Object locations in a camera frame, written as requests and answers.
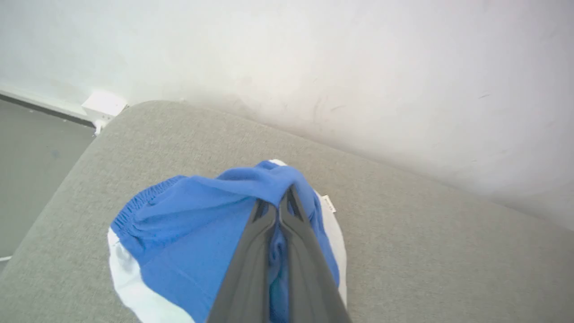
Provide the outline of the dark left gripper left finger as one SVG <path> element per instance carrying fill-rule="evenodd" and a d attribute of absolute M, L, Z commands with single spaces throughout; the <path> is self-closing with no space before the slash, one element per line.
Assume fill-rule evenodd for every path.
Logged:
<path fill-rule="evenodd" d="M 232 256 L 208 323 L 269 321 L 269 245 L 274 236 L 276 208 L 257 200 Z"/>

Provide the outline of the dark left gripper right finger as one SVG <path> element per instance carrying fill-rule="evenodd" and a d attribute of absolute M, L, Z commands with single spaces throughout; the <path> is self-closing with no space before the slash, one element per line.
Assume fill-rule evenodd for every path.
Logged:
<path fill-rule="evenodd" d="M 279 203 L 279 228 L 288 251 L 289 321 L 352 322 L 295 185 Z"/>

